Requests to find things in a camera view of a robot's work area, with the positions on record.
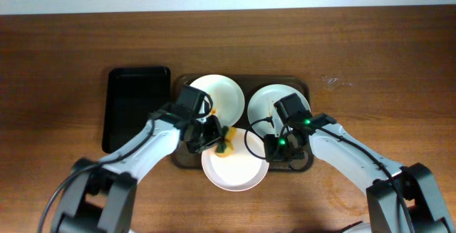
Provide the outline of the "white plate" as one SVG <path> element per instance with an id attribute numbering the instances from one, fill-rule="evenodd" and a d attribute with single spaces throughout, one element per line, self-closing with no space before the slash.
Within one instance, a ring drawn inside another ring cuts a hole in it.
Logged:
<path id="1" fill-rule="evenodd" d="M 257 135 L 259 135 L 261 138 L 268 134 L 275 134 L 276 137 L 279 135 L 280 130 L 283 127 L 283 123 L 277 114 L 274 104 L 281 98 L 292 93 L 296 93 L 304 107 L 310 110 L 309 102 L 302 93 L 300 93 L 295 88 L 282 84 L 272 84 L 265 86 L 259 89 L 251 97 L 247 108 L 249 123 L 252 124 L 257 120 L 266 117 L 272 117 L 273 120 L 273 125 L 266 121 L 261 121 L 253 125 L 252 129 Z"/>
<path id="2" fill-rule="evenodd" d="M 215 115 L 222 126 L 234 126 L 241 118 L 245 98 L 242 89 L 231 78 L 222 75 L 205 75 L 190 83 L 193 88 L 198 88 L 207 93 L 213 105 L 204 104 L 202 111 Z"/>
<path id="3" fill-rule="evenodd" d="M 269 170 L 266 160 L 254 157 L 245 147 L 245 130 L 238 128 L 232 144 L 234 152 L 227 157 L 216 155 L 215 148 L 201 156 L 202 169 L 207 178 L 223 190 L 241 192 L 258 185 Z"/>

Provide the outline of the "green yellow sponge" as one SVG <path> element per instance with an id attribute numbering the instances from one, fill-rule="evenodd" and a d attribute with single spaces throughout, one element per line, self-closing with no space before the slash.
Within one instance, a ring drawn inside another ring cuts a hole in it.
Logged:
<path id="1" fill-rule="evenodd" d="M 234 152 L 232 141 L 237 133 L 234 127 L 224 126 L 222 128 L 223 140 L 220 142 L 215 150 L 217 157 L 228 157 Z"/>

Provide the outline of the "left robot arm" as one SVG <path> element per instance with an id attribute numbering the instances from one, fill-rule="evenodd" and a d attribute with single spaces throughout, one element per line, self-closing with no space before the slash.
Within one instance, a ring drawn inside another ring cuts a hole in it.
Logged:
<path id="1" fill-rule="evenodd" d="M 201 153 L 224 142 L 229 128 L 204 103 L 213 103 L 209 94 L 185 86 L 124 146 L 98 161 L 78 160 L 48 201 L 59 201 L 50 231 L 130 232 L 138 185 L 161 159 L 180 143 Z"/>

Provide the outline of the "white plate bottom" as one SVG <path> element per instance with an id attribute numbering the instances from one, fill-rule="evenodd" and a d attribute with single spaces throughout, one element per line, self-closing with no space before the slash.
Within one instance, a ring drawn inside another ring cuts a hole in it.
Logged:
<path id="1" fill-rule="evenodd" d="M 238 128 L 232 144 L 234 152 L 227 157 L 216 155 L 215 148 L 201 156 L 202 169 L 207 178 L 223 190 L 241 192 L 258 185 L 269 170 L 266 160 L 254 157 L 245 147 L 245 130 Z"/>

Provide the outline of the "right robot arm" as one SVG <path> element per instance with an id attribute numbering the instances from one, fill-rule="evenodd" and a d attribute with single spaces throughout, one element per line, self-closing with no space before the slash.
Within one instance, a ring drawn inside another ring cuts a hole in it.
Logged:
<path id="1" fill-rule="evenodd" d="M 283 123 L 264 139 L 266 160 L 318 158 L 336 168 L 367 198 L 369 222 L 344 232 L 454 232 L 455 224 L 431 170 L 404 166 L 349 135 L 327 114 L 313 116 L 297 94 L 274 104 Z"/>

